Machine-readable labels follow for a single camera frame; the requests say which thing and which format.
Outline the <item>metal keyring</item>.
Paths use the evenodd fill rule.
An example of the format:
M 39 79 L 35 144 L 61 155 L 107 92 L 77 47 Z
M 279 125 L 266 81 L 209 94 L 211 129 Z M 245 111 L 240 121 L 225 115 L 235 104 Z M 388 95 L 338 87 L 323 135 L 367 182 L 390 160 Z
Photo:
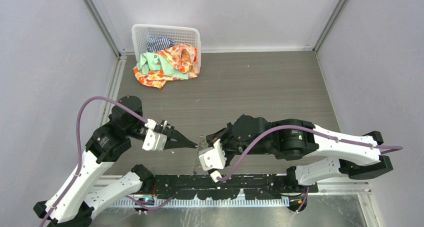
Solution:
M 203 135 L 201 135 L 199 143 L 198 143 L 198 150 L 199 151 L 203 150 L 205 146 L 207 146 L 206 138 Z

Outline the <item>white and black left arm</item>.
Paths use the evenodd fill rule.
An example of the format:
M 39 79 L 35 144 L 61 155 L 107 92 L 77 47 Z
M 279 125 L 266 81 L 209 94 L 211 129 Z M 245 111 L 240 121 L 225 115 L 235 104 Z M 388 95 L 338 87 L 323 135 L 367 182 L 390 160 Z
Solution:
M 78 163 L 58 192 L 34 205 L 41 224 L 88 227 L 104 209 L 121 198 L 138 191 L 148 194 L 155 185 L 155 176 L 141 164 L 116 182 L 92 190 L 97 180 L 131 148 L 132 139 L 141 140 L 145 151 L 197 147 L 167 121 L 144 118 L 138 97 L 122 97 L 113 102 L 108 122 L 93 132 L 85 147 L 77 148 Z

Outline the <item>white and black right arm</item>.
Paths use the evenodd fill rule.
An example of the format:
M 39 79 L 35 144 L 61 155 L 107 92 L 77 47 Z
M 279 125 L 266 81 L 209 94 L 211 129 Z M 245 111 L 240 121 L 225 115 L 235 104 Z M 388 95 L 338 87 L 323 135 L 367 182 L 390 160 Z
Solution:
M 247 155 L 273 155 L 286 161 L 320 157 L 317 162 L 287 169 L 284 187 L 294 193 L 329 178 L 370 180 L 393 170 L 386 155 L 389 147 L 383 145 L 380 132 L 355 136 L 294 118 L 270 122 L 263 117 L 241 115 L 236 122 L 206 136 L 206 143 L 208 147 L 198 153 L 198 159 L 216 183 L 229 179 L 221 170 L 234 156 Z

